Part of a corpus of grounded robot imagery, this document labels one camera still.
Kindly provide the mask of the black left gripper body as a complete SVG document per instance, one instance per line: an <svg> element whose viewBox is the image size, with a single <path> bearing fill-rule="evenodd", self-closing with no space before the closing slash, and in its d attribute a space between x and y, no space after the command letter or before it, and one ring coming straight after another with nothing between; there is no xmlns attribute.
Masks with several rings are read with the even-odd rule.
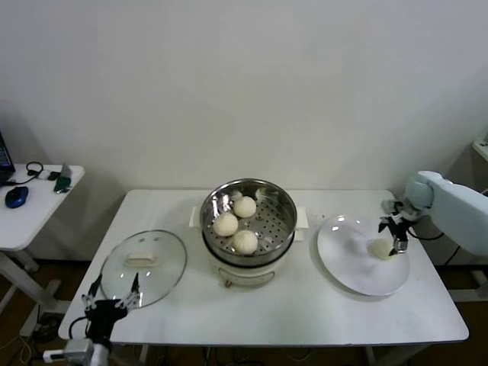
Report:
<svg viewBox="0 0 488 366"><path fill-rule="evenodd" d="M94 343L109 343L115 323L127 316L127 308L118 303L119 300L97 300L85 307L87 336Z"/></svg>

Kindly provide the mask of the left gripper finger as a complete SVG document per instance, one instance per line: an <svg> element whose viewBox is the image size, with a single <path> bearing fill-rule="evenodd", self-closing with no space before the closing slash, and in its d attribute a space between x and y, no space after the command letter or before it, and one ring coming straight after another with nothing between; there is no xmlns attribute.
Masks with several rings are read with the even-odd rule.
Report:
<svg viewBox="0 0 488 366"><path fill-rule="evenodd" d="M87 294L82 295L82 302L86 310L95 309L96 308L96 294L101 284L102 274L100 274L96 280L91 284L90 288L88 289Z"/></svg>
<svg viewBox="0 0 488 366"><path fill-rule="evenodd" d="M133 283L131 285L130 292L127 296L116 302L116 308L125 309L126 311L132 311L138 307L140 301L140 284L139 274L136 273Z"/></svg>

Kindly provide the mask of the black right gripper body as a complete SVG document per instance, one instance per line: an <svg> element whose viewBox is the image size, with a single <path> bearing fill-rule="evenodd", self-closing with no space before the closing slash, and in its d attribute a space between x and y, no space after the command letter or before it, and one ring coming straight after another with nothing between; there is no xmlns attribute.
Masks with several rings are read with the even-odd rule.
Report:
<svg viewBox="0 0 488 366"><path fill-rule="evenodd" d="M406 239L408 229L415 224L415 220L408 220L399 213L390 215L390 232L396 239Z"/></svg>

